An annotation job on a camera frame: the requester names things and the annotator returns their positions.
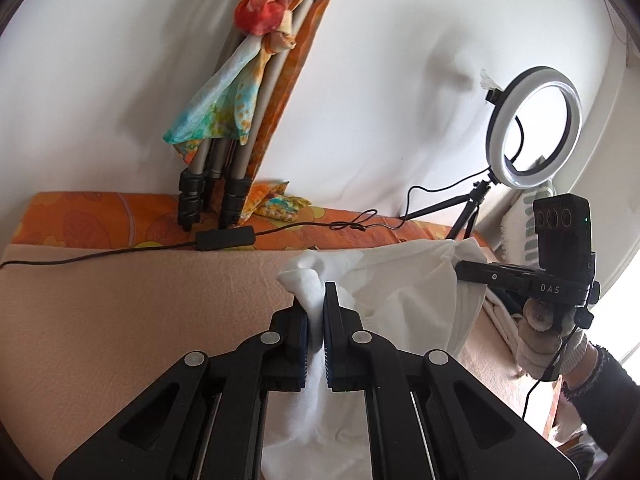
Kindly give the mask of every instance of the metal screw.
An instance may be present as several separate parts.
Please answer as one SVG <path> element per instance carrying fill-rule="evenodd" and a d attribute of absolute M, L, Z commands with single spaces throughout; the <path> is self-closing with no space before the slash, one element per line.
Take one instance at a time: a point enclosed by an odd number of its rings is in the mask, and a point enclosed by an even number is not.
<path fill-rule="evenodd" d="M 204 362 L 204 355 L 201 352 L 190 352 L 184 356 L 184 364 L 187 366 L 200 366 Z"/>
<path fill-rule="evenodd" d="M 277 332 L 265 332 L 260 336 L 260 341 L 262 341 L 265 345 L 275 345 L 278 341 L 280 341 L 280 334 Z"/>
<path fill-rule="evenodd" d="M 442 350 L 433 350 L 429 352 L 429 361 L 435 365 L 442 366 L 449 362 L 449 356 Z"/>
<path fill-rule="evenodd" d="M 371 341 L 371 334 L 366 330 L 358 330 L 354 332 L 351 338 L 356 342 L 364 345 Z"/>

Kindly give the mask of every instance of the white towel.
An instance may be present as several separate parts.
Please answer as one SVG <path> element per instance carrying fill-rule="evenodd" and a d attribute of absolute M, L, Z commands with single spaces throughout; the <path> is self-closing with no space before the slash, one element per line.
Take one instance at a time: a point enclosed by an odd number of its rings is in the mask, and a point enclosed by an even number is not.
<path fill-rule="evenodd" d="M 513 320 L 513 317 L 510 316 L 502 300 L 492 293 L 490 288 L 486 290 L 486 299 L 482 304 L 482 308 L 484 308 L 485 312 L 489 315 L 491 321 L 494 322 L 502 339 L 504 339 L 509 350 L 511 350 L 513 360 L 515 361 L 520 336 L 518 336 L 518 326 Z"/>
<path fill-rule="evenodd" d="M 324 282 L 365 329 L 398 349 L 457 356 L 484 300 L 484 285 L 457 282 L 460 260 L 485 262 L 475 240 L 415 240 L 368 250 L 305 251 L 278 280 L 296 295 L 311 326 L 306 388 L 270 393 L 262 472 L 266 480 L 371 478 L 362 392 L 326 386 L 322 348 Z"/>

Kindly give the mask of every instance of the black camera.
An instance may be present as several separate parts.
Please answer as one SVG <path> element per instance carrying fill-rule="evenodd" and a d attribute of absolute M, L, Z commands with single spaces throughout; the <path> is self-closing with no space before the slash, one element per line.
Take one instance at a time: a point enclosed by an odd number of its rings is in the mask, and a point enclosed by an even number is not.
<path fill-rule="evenodd" d="M 589 202 L 572 194 L 552 196 L 534 200 L 533 212 L 540 268 L 462 261 L 456 275 L 463 282 L 484 283 L 549 304 L 554 310 L 551 330 L 558 333 L 567 311 L 578 306 L 574 323 L 587 329 L 593 314 L 586 307 L 600 299 Z"/>

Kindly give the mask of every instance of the hand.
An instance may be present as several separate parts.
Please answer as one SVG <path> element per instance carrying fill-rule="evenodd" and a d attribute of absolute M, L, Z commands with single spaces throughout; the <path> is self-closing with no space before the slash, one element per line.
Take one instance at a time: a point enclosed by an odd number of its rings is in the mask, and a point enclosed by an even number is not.
<path fill-rule="evenodd" d="M 523 319 L 518 323 L 518 350 L 516 360 L 531 377 L 539 379 L 562 344 L 574 328 L 575 308 L 562 319 L 561 333 L 550 330 L 553 325 L 553 310 L 537 300 L 529 299 L 522 309 Z M 589 342 L 581 329 L 575 331 L 565 347 L 560 373 L 567 375 L 580 363 Z"/>

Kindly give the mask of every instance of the wrist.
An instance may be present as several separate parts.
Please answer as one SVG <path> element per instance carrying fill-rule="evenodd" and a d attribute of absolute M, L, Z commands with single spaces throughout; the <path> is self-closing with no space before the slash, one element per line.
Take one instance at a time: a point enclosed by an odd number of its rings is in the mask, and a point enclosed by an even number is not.
<path fill-rule="evenodd" d="M 580 362 L 573 370 L 564 375 L 564 381 L 570 390 L 575 390 L 590 377 L 598 361 L 598 350 L 587 341 L 587 348 Z"/>

